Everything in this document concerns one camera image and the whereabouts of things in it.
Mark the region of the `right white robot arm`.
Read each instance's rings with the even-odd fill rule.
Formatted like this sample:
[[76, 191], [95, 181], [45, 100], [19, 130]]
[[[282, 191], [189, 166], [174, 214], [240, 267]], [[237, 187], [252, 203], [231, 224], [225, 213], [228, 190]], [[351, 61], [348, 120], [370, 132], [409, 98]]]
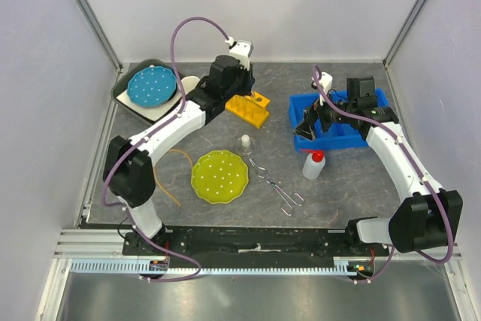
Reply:
[[327, 133], [333, 125], [351, 127], [376, 153], [401, 202], [391, 217], [350, 221], [351, 232], [343, 242], [346, 251], [361, 256], [371, 244], [388, 244], [400, 253], [417, 252], [428, 258], [428, 250], [445, 247], [444, 257], [430, 260], [447, 262], [454, 251], [463, 207], [461, 196], [444, 189], [421, 163], [396, 113], [380, 103], [372, 77], [347, 79], [345, 95], [335, 95], [332, 82], [330, 74], [314, 70], [311, 86], [318, 94], [303, 109], [295, 135], [314, 143], [320, 135], [317, 128]]

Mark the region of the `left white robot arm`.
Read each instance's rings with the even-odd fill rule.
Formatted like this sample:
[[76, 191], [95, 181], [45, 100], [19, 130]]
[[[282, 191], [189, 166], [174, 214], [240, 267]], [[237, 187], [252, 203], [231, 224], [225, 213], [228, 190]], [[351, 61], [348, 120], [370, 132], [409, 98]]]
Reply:
[[126, 209], [147, 255], [159, 255], [165, 247], [165, 226], [152, 200], [153, 166], [187, 135], [219, 116], [233, 96], [250, 95], [254, 83], [249, 56], [218, 56], [209, 74], [165, 118], [129, 139], [117, 136], [110, 142], [103, 192], [111, 191]]

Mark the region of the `yellow test tube rack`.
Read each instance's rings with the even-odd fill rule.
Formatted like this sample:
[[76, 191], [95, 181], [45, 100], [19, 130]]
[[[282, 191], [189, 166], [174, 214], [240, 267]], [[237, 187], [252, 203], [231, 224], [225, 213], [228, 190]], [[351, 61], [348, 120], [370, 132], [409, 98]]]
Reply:
[[270, 116], [268, 105], [271, 100], [252, 91], [250, 95], [235, 95], [226, 104], [225, 109], [235, 116], [260, 129]]

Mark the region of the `white wash bottle red cap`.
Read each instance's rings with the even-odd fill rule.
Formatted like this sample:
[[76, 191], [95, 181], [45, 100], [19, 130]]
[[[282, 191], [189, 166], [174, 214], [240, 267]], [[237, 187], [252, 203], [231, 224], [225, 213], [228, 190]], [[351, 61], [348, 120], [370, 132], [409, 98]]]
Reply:
[[323, 150], [307, 150], [303, 149], [301, 152], [307, 154], [307, 158], [304, 162], [302, 169], [303, 175], [308, 180], [317, 179], [326, 164], [325, 153]]

